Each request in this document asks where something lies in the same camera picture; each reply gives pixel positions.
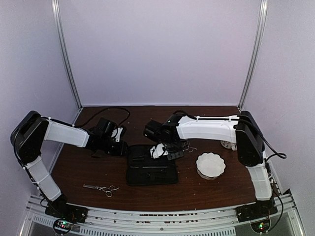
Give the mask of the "black zippered tool case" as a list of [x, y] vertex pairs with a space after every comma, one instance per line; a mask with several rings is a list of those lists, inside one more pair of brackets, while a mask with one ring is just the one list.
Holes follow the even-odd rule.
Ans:
[[127, 155], [126, 182], [129, 186], [178, 183], [177, 166], [167, 157], [153, 159], [150, 145], [132, 145]]

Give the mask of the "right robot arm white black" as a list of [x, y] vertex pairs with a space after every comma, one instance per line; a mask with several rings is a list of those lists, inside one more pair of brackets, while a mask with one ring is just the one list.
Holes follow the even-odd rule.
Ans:
[[229, 143], [232, 149], [237, 150], [238, 161], [249, 171], [258, 201], [252, 206], [253, 214], [262, 217], [271, 209], [269, 200], [273, 191], [266, 167], [266, 141], [250, 112], [226, 117], [201, 117], [177, 110], [164, 123], [149, 121], [143, 134], [155, 142], [150, 150], [152, 158], [167, 156], [170, 160], [182, 157], [185, 140]]

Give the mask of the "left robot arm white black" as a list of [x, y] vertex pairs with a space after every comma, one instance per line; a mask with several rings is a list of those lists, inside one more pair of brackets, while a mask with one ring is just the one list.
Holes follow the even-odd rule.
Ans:
[[34, 185], [53, 202], [52, 211], [59, 218], [67, 218], [71, 208], [59, 199], [62, 191], [43, 163], [43, 143], [53, 142], [93, 152], [103, 151], [111, 156], [125, 156], [128, 153], [127, 142], [122, 140], [125, 131], [125, 127], [118, 127], [105, 118], [101, 118], [95, 127], [85, 129], [30, 111], [12, 131], [10, 142], [17, 160]]

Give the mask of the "white scalloped bowl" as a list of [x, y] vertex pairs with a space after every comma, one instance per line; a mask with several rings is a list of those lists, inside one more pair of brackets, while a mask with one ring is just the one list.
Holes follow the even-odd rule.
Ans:
[[226, 164], [220, 155], [213, 152], [203, 153], [196, 160], [196, 171], [206, 180], [214, 180], [224, 173]]

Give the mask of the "silver thinning scissors left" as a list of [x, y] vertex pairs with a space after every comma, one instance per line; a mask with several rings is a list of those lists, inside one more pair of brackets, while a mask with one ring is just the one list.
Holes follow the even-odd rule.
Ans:
[[110, 185], [109, 187], [101, 187], [101, 186], [93, 186], [93, 185], [84, 184], [83, 187], [84, 188], [88, 188], [88, 189], [95, 189], [95, 190], [98, 190], [98, 191], [102, 191], [102, 192], [105, 193], [105, 195], [108, 198], [111, 198], [113, 196], [113, 192], [114, 191], [117, 191], [117, 190], [120, 189], [119, 187], [115, 187], [113, 185]]

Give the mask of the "floral white mug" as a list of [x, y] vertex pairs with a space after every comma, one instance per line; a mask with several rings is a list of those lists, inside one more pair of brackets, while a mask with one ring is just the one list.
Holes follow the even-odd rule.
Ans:
[[226, 149], [231, 149], [233, 151], [237, 150], [236, 143], [232, 143], [232, 142], [228, 142], [228, 141], [221, 141], [220, 144]]

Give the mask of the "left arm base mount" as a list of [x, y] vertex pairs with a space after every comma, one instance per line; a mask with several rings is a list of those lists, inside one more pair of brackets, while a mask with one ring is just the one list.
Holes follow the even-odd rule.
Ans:
[[53, 222], [53, 230], [60, 235], [68, 234], [76, 223], [85, 223], [88, 209], [81, 206], [66, 205], [62, 213], [51, 206], [45, 210], [45, 214], [56, 218]]

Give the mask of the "front aluminium rail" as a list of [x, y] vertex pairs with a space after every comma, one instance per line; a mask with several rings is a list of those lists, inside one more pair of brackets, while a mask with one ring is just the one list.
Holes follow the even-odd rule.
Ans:
[[[60, 236], [53, 229], [55, 217], [45, 214], [42, 197], [31, 195], [18, 236]], [[125, 211], [88, 207], [85, 223], [74, 224], [65, 236], [306, 236], [301, 218], [289, 194], [275, 198], [278, 212], [269, 216], [272, 230], [256, 233], [258, 220], [241, 222], [236, 206], [170, 212]]]

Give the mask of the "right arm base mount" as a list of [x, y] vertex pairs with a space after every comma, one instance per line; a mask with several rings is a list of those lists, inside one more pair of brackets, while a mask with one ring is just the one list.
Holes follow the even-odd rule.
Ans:
[[255, 233], [267, 233], [271, 229], [270, 216], [278, 212], [273, 203], [255, 202], [235, 208], [238, 222], [249, 222]]

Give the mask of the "left aluminium frame post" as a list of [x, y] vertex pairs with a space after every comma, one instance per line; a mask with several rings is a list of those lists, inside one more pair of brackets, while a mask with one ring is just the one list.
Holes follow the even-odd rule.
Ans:
[[75, 84], [75, 80], [73, 77], [73, 72], [69, 60], [69, 55], [68, 51], [66, 48], [66, 41], [64, 37], [64, 31], [63, 31], [63, 25], [62, 25], [62, 18], [61, 18], [61, 12], [60, 12], [60, 3], [58, 0], [52, 0], [52, 10], [53, 10], [53, 15], [55, 19], [55, 24], [56, 24], [56, 29], [58, 33], [58, 38], [59, 38], [59, 44], [61, 48], [61, 54], [62, 54], [62, 59], [63, 59], [63, 64], [66, 72], [66, 76], [69, 82], [70, 90], [73, 95], [75, 104], [79, 110], [83, 108], [81, 100], [79, 98], [77, 86]]

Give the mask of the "aluminium frame post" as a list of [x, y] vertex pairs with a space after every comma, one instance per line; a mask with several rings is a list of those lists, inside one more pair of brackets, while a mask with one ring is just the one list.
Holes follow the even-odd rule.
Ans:
[[64, 37], [64, 31], [63, 31], [63, 25], [62, 25], [62, 18], [61, 18], [61, 12], [60, 12], [60, 3], [58, 0], [52, 0], [52, 10], [53, 10], [53, 15], [55, 19], [55, 24], [56, 24], [56, 29], [58, 33], [58, 38], [59, 38], [59, 44], [61, 48], [61, 54], [62, 54], [62, 59], [63, 59], [63, 64], [66, 72], [66, 76], [69, 82], [70, 90], [73, 95], [75, 104], [79, 110], [83, 108], [81, 100], [79, 98], [77, 86], [75, 84], [75, 80], [73, 77], [73, 72], [69, 60], [69, 55], [68, 51], [66, 48], [66, 41]]
[[265, 26], [266, 26], [266, 20], [267, 20], [267, 14], [268, 14], [268, 0], [261, 0], [260, 1], [260, 10], [258, 15], [258, 21], [257, 21], [257, 27], [256, 27], [256, 34], [252, 49], [252, 55], [246, 75], [246, 80], [243, 86], [243, 90], [241, 93], [241, 98], [238, 103], [238, 110], [242, 111], [244, 109], [244, 105], [246, 102], [246, 98], [251, 86], [251, 82], [254, 76], [255, 67], [257, 64], [258, 56], [259, 56], [259, 50], [261, 48], [264, 32], [265, 32]]

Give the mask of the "right aluminium frame post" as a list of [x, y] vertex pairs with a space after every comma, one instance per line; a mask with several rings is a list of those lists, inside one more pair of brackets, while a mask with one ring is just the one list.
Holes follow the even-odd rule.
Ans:
[[246, 80], [243, 86], [243, 90], [241, 93], [241, 98], [238, 103], [238, 110], [242, 111], [244, 109], [244, 105], [246, 102], [246, 98], [251, 86], [251, 82], [254, 76], [255, 67], [257, 64], [258, 56], [259, 56], [259, 50], [261, 48], [264, 32], [265, 32], [265, 26], [266, 26], [266, 20], [267, 20], [267, 14], [268, 14], [268, 0], [261, 0], [260, 1], [260, 10], [258, 15], [258, 21], [257, 21], [257, 27], [256, 27], [256, 34], [252, 49], [252, 55], [246, 75]]

